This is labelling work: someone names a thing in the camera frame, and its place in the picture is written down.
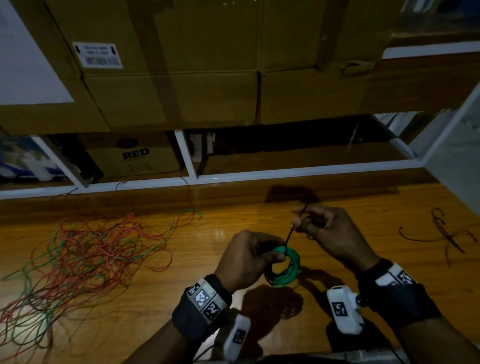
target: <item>white paper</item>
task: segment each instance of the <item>white paper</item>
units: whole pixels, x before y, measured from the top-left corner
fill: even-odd
[[[84,68],[123,68],[113,43],[73,42],[73,48]]]
[[[0,105],[74,102],[8,0],[0,0]]]

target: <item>person's right hand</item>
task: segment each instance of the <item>person's right hand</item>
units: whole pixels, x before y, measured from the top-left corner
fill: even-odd
[[[293,212],[299,214],[303,208]],[[309,205],[307,217],[292,219],[296,231],[304,232],[333,258],[354,273],[372,268],[380,261],[348,213],[340,207]]]

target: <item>green wire coil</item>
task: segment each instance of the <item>green wire coil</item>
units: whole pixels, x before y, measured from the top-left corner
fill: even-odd
[[[283,253],[290,258],[290,263],[281,273],[274,273],[270,265],[264,272],[265,279],[274,288],[283,287],[293,282],[300,270],[300,256],[292,248],[279,246],[273,250],[274,252]]]

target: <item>white tracking device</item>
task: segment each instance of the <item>white tracking device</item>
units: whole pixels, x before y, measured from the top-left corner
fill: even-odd
[[[214,350],[220,350],[223,359],[235,361],[240,354],[249,330],[250,319],[241,315],[236,308],[230,308],[228,323],[220,328],[215,338]]]
[[[335,286],[327,290],[327,297],[338,330],[342,334],[360,334],[364,323],[359,314],[358,294],[349,286]]]

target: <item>white metal frame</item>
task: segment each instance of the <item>white metal frame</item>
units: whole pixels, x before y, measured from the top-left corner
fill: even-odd
[[[446,54],[457,53],[460,51],[471,51],[477,49],[480,42],[474,44],[443,44],[443,45],[428,45],[415,47],[402,47],[402,49],[387,49],[384,58],[400,58],[400,57],[415,57],[419,55],[431,54]],[[207,184],[207,183],[221,183],[221,182],[237,182],[237,181],[251,181],[251,180],[265,180],[273,178],[287,178],[287,177],[304,177],[304,176],[318,176],[325,174],[338,173],[353,173],[353,172],[368,172],[374,170],[400,170],[408,168],[419,168],[425,166],[427,161],[432,157],[440,144],[445,140],[452,129],[461,121],[470,106],[480,95],[480,84],[478,84],[464,104],[453,114],[452,118],[439,133],[436,139],[431,142],[429,146],[424,148],[420,155],[417,155],[412,149],[406,145],[399,138],[395,138],[391,143],[398,148],[398,150],[407,157],[405,160],[394,160],[386,162],[371,162],[371,163],[357,163],[344,164],[332,166],[319,166],[308,168],[291,168],[282,170],[263,170],[241,173],[225,173],[215,175],[198,176],[192,163],[192,157],[189,153],[185,134],[182,130],[176,130],[175,136],[180,147],[180,151],[185,163],[188,177],[180,178],[160,178],[152,180],[128,181],[128,182],[109,182],[109,183],[95,183],[88,184],[88,181],[83,179],[75,166],[70,164],[67,159],[61,154],[53,143],[44,136],[32,136],[33,140],[45,151],[45,153],[61,168],[65,175],[72,181],[73,186],[61,187],[41,187],[23,190],[9,190],[0,191],[0,199],[13,199],[23,197],[41,197],[54,196],[59,194],[84,194],[93,192],[108,192],[115,190],[136,190],[143,188],[158,188],[183,186],[185,183]]]

